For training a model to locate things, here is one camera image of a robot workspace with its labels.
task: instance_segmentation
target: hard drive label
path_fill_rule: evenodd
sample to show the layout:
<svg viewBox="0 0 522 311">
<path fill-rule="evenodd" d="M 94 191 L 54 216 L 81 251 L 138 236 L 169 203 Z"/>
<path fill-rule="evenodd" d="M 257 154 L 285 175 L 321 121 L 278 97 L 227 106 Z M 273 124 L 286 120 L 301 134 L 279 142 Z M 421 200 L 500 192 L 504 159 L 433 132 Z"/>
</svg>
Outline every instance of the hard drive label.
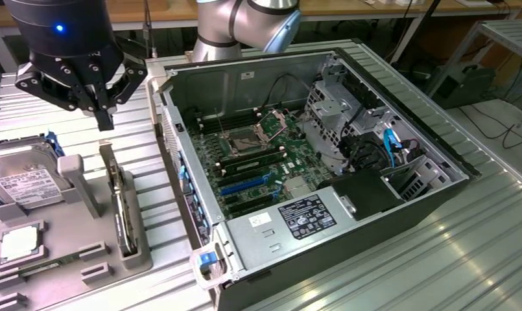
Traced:
<svg viewBox="0 0 522 311">
<path fill-rule="evenodd" d="M 55 180 L 45 169 L 0 177 L 0 187 L 19 204 L 39 202 L 61 196 Z"/>
<path fill-rule="evenodd" d="M 318 194 L 279 207 L 278 211 L 298 240 L 337 224 Z"/>
</svg>

